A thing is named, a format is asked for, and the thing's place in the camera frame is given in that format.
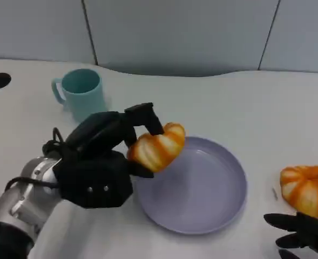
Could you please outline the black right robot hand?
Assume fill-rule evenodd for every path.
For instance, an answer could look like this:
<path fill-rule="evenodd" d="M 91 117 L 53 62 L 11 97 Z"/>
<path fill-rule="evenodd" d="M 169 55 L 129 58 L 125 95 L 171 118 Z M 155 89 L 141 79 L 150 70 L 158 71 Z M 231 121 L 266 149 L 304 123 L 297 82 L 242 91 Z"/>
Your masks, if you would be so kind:
<path fill-rule="evenodd" d="M 298 258 L 289 251 L 294 248 L 308 247 L 318 254 L 318 219 L 297 212 L 295 215 L 270 213 L 263 216 L 265 221 L 275 227 L 289 232 L 275 241 L 282 259 Z"/>

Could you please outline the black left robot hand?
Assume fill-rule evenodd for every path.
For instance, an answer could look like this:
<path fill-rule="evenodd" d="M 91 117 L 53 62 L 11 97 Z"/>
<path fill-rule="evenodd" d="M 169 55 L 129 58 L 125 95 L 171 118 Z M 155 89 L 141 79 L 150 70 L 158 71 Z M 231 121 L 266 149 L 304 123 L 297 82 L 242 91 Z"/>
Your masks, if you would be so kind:
<path fill-rule="evenodd" d="M 121 142 L 127 148 L 136 143 L 137 126 L 152 135 L 164 132 L 153 104 L 143 103 L 123 113 L 92 114 L 66 140 L 47 144 L 43 151 L 61 159 L 53 168 L 61 197 L 82 208 L 115 208 L 132 195 L 132 176 L 152 179 L 153 170 L 114 150 Z"/>

